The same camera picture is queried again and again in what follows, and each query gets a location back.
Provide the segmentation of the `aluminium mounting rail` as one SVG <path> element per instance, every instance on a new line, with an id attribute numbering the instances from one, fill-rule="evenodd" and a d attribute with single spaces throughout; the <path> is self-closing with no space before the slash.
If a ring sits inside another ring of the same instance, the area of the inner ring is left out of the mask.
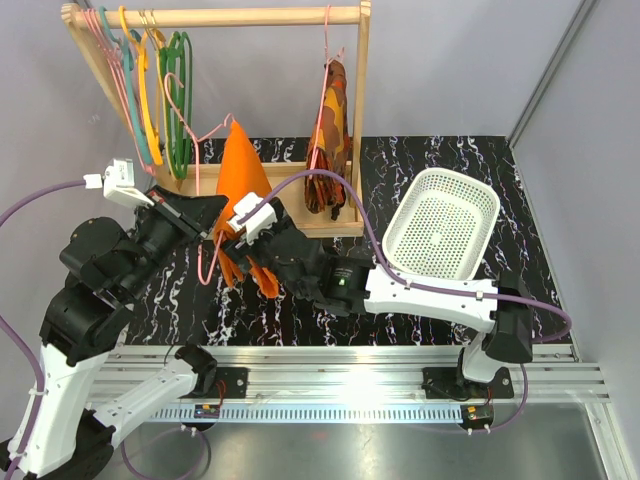
<path id="1" fill-rule="evenodd" d="M 489 394 L 460 402 L 430 399 L 431 371 L 453 367 L 456 346 L 237 347 L 211 355 L 221 382 L 203 399 L 186 396 L 184 367 L 162 346 L 123 346 L 108 358 L 89 402 L 131 431 L 147 421 L 215 423 L 404 423 L 465 434 L 511 426 L 536 405 L 577 404 L 593 425 L 611 420 L 600 368 L 569 345 L 540 345 L 526 367 L 513 366 Z"/>

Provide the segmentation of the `wooden clothes rack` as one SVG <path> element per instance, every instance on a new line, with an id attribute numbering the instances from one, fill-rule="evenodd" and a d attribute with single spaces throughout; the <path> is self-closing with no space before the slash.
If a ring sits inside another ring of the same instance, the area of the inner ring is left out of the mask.
<path id="1" fill-rule="evenodd" d="M 342 57 L 325 61 L 320 105 L 301 162 L 264 162 L 271 187 L 292 185 L 278 198 L 296 227 L 310 238 L 357 237 L 364 216 L 355 205 L 360 192 L 360 147 L 364 119 L 371 4 L 353 7 L 179 9 L 116 11 L 65 4 L 61 17 L 87 64 L 134 141 L 142 169 L 176 194 L 209 195 L 220 185 L 220 164 L 202 159 L 203 138 L 191 121 L 172 112 L 170 101 L 191 109 L 190 86 L 164 84 L 174 72 L 193 72 L 188 27 L 303 26 L 345 24 L 358 28 L 355 94 L 347 95 Z"/>

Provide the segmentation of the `pink wire hanger with orange trousers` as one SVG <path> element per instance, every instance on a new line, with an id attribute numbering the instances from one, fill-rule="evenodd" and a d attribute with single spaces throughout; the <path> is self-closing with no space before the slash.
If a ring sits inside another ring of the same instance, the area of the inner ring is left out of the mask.
<path id="1" fill-rule="evenodd" d="M 178 119 L 183 124 L 185 130 L 187 131 L 187 133 L 191 137 L 191 140 L 192 140 L 192 143 L 193 143 L 193 146 L 194 146 L 196 195 L 199 196 L 200 195 L 200 142 L 204 141 L 204 140 L 206 140 L 208 138 L 211 138 L 218 130 L 220 130 L 222 128 L 229 127 L 231 125 L 231 123 L 235 120 L 235 118 L 234 118 L 234 115 L 231 112 L 229 112 L 225 116 L 224 120 L 220 124 L 218 124 L 212 130 L 210 130 L 204 136 L 198 138 L 196 136 L 195 132 L 191 129 L 191 127 L 189 125 L 189 122 L 184 118 L 184 116 L 181 113 L 181 110 L 178 108 L 177 104 L 171 98 L 171 94 L 169 92 L 169 90 L 170 90 L 169 83 L 170 83 L 171 80 L 175 80 L 179 87 L 183 87 L 184 84 L 179 80 L 179 78 L 174 73 L 171 73 L 171 72 L 168 72 L 164 76 L 164 79 L 163 79 L 163 89 L 164 89 L 164 93 L 165 93 L 166 99 L 168 100 L 171 109 L 178 116 Z M 219 252 L 220 252 L 221 243 L 222 243 L 222 238 L 219 237 L 218 240 L 215 242 L 215 249 L 214 249 L 213 259 L 211 260 L 211 263 L 209 264 L 209 270 L 208 270 L 207 275 L 204 275 L 204 273 L 203 273 L 203 259 L 204 259 L 203 252 L 204 252 L 204 247 L 203 247 L 202 244 L 200 244 L 198 246 L 197 276 L 198 276 L 198 280 L 199 280 L 201 285 L 207 286 L 211 282 L 211 279 L 213 277 L 213 273 L 215 271 L 216 263 L 218 261 L 218 256 L 219 256 Z"/>

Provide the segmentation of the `green hanger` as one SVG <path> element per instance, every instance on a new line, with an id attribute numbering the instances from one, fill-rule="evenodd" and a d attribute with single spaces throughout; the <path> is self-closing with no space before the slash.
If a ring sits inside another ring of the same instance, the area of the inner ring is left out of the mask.
<path id="1" fill-rule="evenodd" d="M 184 118 L 189 122 L 189 125 L 191 125 L 193 102 L 193 48 L 188 33 L 186 31 L 178 32 L 182 34 L 182 46 L 184 47 L 184 52 L 180 54 L 176 61 L 176 71 L 174 74 L 179 78 L 184 86 L 180 87 L 180 93 L 178 94 L 179 104 L 177 106 L 181 110 Z M 178 132 L 183 134 L 183 139 L 181 140 L 181 151 L 183 154 L 185 173 L 187 175 L 188 165 L 191 162 L 192 140 L 186 132 L 183 124 L 179 128 Z"/>
<path id="2" fill-rule="evenodd" d="M 178 31 L 175 31 L 169 43 L 159 50 L 159 81 L 164 110 L 165 152 L 170 172 L 176 180 L 183 180 L 186 175 L 181 151 L 183 134 L 178 132 L 182 122 L 170 103 L 172 100 L 175 105 L 179 104 L 180 87 L 175 80 L 170 79 L 169 88 L 166 89 L 165 77 L 169 72 L 175 73 L 176 61 L 183 52 L 182 34 Z"/>

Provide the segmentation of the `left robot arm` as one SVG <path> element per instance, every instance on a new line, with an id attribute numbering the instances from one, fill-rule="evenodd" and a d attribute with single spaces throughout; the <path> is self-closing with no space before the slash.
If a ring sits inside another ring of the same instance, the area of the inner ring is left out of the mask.
<path id="1" fill-rule="evenodd" d="M 194 344 L 179 348 L 156 374 L 101 407 L 87 405 L 94 381 L 135 317 L 147 286 L 175 250 L 203 241 L 227 205 L 223 195 L 188 197 L 161 187 L 135 193 L 135 228 L 92 218 L 72 233 L 60 259 L 68 275 L 50 301 L 35 373 L 16 434 L 1 445 L 7 476 L 92 479 L 137 427 L 184 396 L 205 397 L 217 363 Z"/>

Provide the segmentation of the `camouflage patterned trousers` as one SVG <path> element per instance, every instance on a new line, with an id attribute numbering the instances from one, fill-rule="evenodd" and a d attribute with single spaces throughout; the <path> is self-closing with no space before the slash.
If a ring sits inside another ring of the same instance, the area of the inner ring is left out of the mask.
<path id="1" fill-rule="evenodd" d="M 314 124 L 307 151 L 307 168 L 324 169 L 345 177 L 347 162 L 352 159 L 351 140 L 348 132 L 346 96 L 346 71 L 339 60 L 327 65 L 325 93 L 320 108 L 320 125 Z M 331 220 L 336 221 L 345 205 L 344 186 L 331 177 L 319 175 L 305 179 L 305 204 L 318 214 L 330 210 Z"/>

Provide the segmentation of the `teal hanger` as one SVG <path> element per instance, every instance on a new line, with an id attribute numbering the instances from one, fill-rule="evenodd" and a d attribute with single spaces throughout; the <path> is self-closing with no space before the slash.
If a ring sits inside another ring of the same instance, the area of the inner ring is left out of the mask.
<path id="1" fill-rule="evenodd" d="M 98 8 L 98 12 L 100 15 L 102 25 L 105 28 L 105 31 L 107 33 L 107 36 L 110 38 L 112 42 L 115 42 L 120 49 L 121 57 L 122 57 L 121 66 L 123 70 L 124 85 L 125 85 L 125 92 L 126 92 L 126 102 L 127 102 L 128 113 L 129 113 L 129 119 L 131 120 L 131 129 L 133 132 L 133 139 L 135 142 L 137 153 L 139 154 L 139 159 L 140 159 L 142 168 L 146 173 L 153 174 L 154 167 L 152 165 L 151 153 L 149 151 L 147 140 L 144 137 L 143 130 L 140 125 L 138 101 L 136 100 L 136 95 L 133 88 L 132 70 L 134 67 L 134 58 L 130 49 L 129 40 L 126 35 L 124 35 L 121 39 L 118 39 L 111 33 L 111 29 L 106 18 L 106 8 L 104 6 L 100 6 Z"/>

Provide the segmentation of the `orange trousers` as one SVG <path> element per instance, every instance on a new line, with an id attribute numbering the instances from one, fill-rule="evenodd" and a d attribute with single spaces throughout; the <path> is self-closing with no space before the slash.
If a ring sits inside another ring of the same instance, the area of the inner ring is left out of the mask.
<path id="1" fill-rule="evenodd" d="M 216 189 L 216 193 L 225 195 L 229 202 L 213 230 L 213 240 L 219 247 L 217 259 L 226 286 L 229 288 L 233 287 L 237 281 L 244 280 L 244 274 L 239 266 L 222 249 L 225 241 L 238 237 L 228 225 L 228 221 L 234 215 L 233 206 L 250 192 L 256 193 L 259 197 L 265 197 L 271 191 L 266 172 L 252 142 L 242 126 L 233 120 L 224 145 Z"/>

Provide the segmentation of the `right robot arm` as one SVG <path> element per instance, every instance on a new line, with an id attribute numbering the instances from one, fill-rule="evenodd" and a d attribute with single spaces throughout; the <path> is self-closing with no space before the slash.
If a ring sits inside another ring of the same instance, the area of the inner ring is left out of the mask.
<path id="1" fill-rule="evenodd" d="M 227 223 L 237 236 L 222 248 L 238 267 L 266 269 L 290 294 L 329 314 L 409 314 L 475 330 L 455 366 L 423 372 L 422 388 L 429 398 L 496 397 L 507 367 L 533 359 L 533 315 L 514 277 L 435 279 L 329 253 L 295 226 L 278 200 L 260 205 L 244 199 Z"/>

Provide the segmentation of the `white perforated plastic basket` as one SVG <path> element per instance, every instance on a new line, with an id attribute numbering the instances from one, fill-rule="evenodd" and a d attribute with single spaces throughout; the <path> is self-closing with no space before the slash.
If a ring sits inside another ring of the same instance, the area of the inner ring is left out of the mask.
<path id="1" fill-rule="evenodd" d="M 470 280 L 478 270 L 500 212 L 491 186 L 445 168 L 420 172 L 390 221 L 382 251 L 406 273 Z"/>

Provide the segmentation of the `yellow hanger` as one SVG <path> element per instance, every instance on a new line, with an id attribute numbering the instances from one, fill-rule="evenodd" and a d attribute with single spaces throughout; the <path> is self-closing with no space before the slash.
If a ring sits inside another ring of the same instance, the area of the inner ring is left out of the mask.
<path id="1" fill-rule="evenodd" d="M 146 72 L 149 67 L 149 55 L 146 50 L 146 41 L 149 38 L 149 35 L 145 32 L 140 38 L 137 38 L 134 35 L 134 31 L 130 29 L 126 23 L 125 11 L 126 9 L 124 6 L 120 6 L 118 9 L 121 27 L 128 40 L 134 45 L 137 51 L 139 99 L 144 123 L 144 133 L 147 138 L 148 149 L 150 151 L 153 164 L 155 166 L 162 166 L 163 158 L 160 151 L 160 138 L 152 122 L 146 87 Z"/>
<path id="2" fill-rule="evenodd" d="M 154 49 L 155 65 L 156 65 L 156 94 L 155 94 L 155 113 L 157 120 L 157 135 L 158 135 L 158 147 L 160 154 L 164 151 L 164 142 L 162 138 L 163 121 L 164 121 L 164 106 L 163 106 L 163 93 L 161 87 L 161 58 L 160 50 L 165 46 L 165 37 L 162 32 L 157 28 L 151 28 L 146 30 L 149 40 Z"/>

